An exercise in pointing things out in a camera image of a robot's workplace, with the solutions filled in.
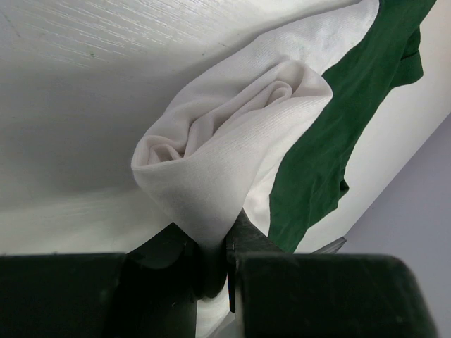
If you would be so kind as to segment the white and green t-shirt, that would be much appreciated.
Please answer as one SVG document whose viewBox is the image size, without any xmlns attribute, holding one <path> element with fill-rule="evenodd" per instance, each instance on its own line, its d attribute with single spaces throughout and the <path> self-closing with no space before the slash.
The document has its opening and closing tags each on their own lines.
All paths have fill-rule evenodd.
<svg viewBox="0 0 451 338">
<path fill-rule="evenodd" d="M 389 92 L 423 75 L 432 1 L 328 2 L 259 35 L 187 84 L 138 142 L 138 186 L 198 243 L 214 293 L 198 337 L 225 319 L 219 248 L 240 213 L 282 250 L 348 192 L 345 171 Z"/>
</svg>

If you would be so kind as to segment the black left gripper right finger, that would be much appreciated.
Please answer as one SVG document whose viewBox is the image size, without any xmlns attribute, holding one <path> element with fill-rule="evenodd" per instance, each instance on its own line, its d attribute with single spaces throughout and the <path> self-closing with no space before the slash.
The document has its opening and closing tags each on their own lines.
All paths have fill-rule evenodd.
<svg viewBox="0 0 451 338">
<path fill-rule="evenodd" d="M 275 268 L 276 255 L 283 254 L 283 251 L 251 223 L 244 211 L 240 212 L 228 232 L 225 239 L 225 249 L 230 312 L 235 313 L 236 270 L 242 256 L 261 257 L 267 268 L 269 268 L 269 263 L 272 263 L 271 267 Z"/>
</svg>

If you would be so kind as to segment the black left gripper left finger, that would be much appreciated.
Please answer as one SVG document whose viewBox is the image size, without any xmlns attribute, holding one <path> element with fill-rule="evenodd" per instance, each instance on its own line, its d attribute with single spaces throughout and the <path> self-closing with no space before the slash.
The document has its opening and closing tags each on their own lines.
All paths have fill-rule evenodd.
<svg viewBox="0 0 451 338">
<path fill-rule="evenodd" d="M 104 337 L 194 337 L 194 242 L 171 224 L 127 254 Z"/>
</svg>

